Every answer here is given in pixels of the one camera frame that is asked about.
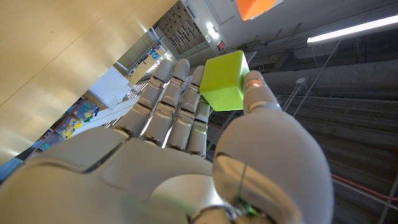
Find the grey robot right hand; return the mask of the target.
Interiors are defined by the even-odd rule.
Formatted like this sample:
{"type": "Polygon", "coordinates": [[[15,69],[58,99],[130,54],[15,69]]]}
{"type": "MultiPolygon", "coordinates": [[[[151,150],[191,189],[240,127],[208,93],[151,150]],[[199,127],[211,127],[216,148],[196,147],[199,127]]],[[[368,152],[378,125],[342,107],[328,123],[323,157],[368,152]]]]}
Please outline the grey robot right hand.
{"type": "Polygon", "coordinates": [[[260,72],[238,81],[244,114],[205,159],[204,67],[161,61],[116,127],[43,152],[1,186],[2,223],[331,223],[320,145],[260,72]]]}

